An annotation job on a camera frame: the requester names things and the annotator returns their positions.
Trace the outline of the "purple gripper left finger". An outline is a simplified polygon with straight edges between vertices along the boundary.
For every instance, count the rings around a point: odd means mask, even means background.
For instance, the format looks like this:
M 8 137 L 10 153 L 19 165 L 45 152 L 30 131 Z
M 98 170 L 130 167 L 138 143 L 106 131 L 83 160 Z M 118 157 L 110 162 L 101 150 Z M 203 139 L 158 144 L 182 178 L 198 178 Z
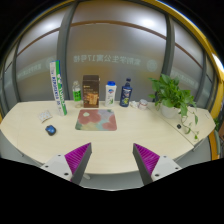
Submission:
M 58 154 L 41 166 L 45 171 L 79 185 L 92 154 L 91 144 L 87 143 L 69 153 Z

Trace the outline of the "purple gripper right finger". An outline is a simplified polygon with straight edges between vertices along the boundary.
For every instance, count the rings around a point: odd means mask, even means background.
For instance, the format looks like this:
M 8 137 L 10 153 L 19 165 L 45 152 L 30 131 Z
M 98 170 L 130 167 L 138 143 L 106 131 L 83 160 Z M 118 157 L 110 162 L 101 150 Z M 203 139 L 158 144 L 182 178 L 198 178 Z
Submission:
M 144 185 L 181 170 L 181 167 L 168 156 L 159 156 L 136 143 L 133 144 L 133 155 Z

